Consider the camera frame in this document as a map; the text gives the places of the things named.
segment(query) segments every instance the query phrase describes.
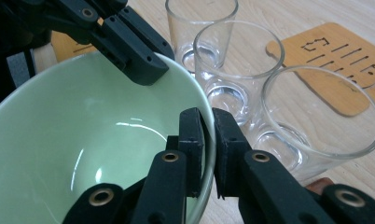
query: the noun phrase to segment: screw hole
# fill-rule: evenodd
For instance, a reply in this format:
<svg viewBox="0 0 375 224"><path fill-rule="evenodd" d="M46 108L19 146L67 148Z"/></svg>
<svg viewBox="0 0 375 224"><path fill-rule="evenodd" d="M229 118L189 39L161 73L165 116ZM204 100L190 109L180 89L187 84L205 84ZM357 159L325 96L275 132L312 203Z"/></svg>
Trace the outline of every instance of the screw hole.
<svg viewBox="0 0 375 224"><path fill-rule="evenodd" d="M162 156L164 161L177 161L178 160L178 155L174 153L167 153Z"/></svg>
<svg viewBox="0 0 375 224"><path fill-rule="evenodd" d="M363 207L366 204L365 200L363 200L359 195L346 189L338 189L335 191L335 194L341 202L352 207Z"/></svg>
<svg viewBox="0 0 375 224"><path fill-rule="evenodd" d="M87 17L87 18L90 18L92 17L94 14L92 13L92 11L88 8L83 8L82 9L82 14L83 16Z"/></svg>
<svg viewBox="0 0 375 224"><path fill-rule="evenodd" d="M261 161L261 162L267 162L270 160L270 157L268 157L267 155L263 153L255 153L254 155L252 155L252 158L255 161Z"/></svg>
<svg viewBox="0 0 375 224"><path fill-rule="evenodd" d="M97 189L89 197L89 203L93 206L102 206L112 201L113 197L112 189Z"/></svg>

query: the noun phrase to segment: ceramic bowl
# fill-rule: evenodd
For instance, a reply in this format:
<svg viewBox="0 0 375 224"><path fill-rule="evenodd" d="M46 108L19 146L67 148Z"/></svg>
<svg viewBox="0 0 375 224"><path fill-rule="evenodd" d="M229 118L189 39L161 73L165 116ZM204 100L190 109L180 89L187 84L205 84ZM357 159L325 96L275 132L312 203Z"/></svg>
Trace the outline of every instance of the ceramic bowl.
<svg viewBox="0 0 375 224"><path fill-rule="evenodd" d="M201 196L187 199L187 222L199 221L213 179L214 118L194 78L160 57L170 69L152 86L95 52L51 67L0 104L0 223L62 223L89 187L142 179L191 107L211 124Z"/></svg>

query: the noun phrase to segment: cork coaster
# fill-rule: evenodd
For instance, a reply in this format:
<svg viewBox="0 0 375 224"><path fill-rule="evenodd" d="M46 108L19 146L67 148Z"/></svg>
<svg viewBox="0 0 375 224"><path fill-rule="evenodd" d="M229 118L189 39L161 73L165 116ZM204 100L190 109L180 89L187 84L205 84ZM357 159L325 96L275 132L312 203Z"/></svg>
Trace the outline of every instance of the cork coaster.
<svg viewBox="0 0 375 224"><path fill-rule="evenodd" d="M80 45L68 35L54 31L51 34L51 45L53 46L57 62L59 63L66 59L96 50L91 44Z"/></svg>
<svg viewBox="0 0 375 224"><path fill-rule="evenodd" d="M330 22L283 40L285 47L284 66L309 64L335 71L348 77L363 88L375 101L375 46L365 39ZM275 43L268 45L268 52L279 55ZM299 74L300 78L334 109L346 116L363 112L369 102L360 102L364 96L345 84L329 78L314 79L310 74ZM338 94L343 100L332 97Z"/></svg>

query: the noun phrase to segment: clear drinking glass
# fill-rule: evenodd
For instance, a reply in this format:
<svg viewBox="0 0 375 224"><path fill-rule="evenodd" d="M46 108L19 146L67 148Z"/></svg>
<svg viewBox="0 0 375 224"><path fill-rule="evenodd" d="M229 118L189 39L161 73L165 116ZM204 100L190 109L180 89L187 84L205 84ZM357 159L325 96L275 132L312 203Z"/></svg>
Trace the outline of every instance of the clear drinking glass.
<svg viewBox="0 0 375 224"><path fill-rule="evenodd" d="M278 47L279 57L267 52L270 43ZM247 21L207 26L194 40L194 54L195 78L210 105L230 112L241 127L256 116L263 83L285 56L275 34Z"/></svg>
<svg viewBox="0 0 375 224"><path fill-rule="evenodd" d="M308 65L281 69L264 84L261 116L246 134L299 181L375 149L375 103L347 77Z"/></svg>
<svg viewBox="0 0 375 224"><path fill-rule="evenodd" d="M194 75L193 40L205 26L234 20L237 0L167 0L165 3L175 60Z"/></svg>

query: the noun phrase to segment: black clamp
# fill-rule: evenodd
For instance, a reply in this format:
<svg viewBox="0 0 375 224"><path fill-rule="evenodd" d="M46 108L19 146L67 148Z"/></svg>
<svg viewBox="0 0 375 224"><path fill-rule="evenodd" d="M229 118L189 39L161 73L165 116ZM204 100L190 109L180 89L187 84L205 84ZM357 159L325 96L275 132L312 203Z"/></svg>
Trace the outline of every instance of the black clamp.
<svg viewBox="0 0 375 224"><path fill-rule="evenodd" d="M233 116L213 109L215 180L220 197L238 197L244 223L375 223L375 200L345 185L320 196L306 190L270 153L250 148ZM180 115L178 136L154 158L146 178L123 190L88 189L67 214L69 223L185 223L186 197L198 197L206 125L200 111Z"/></svg>
<svg viewBox="0 0 375 224"><path fill-rule="evenodd" d="M0 10L33 34L50 29L91 43L133 82L152 85L168 66L154 52L173 50L127 0L0 0Z"/></svg>

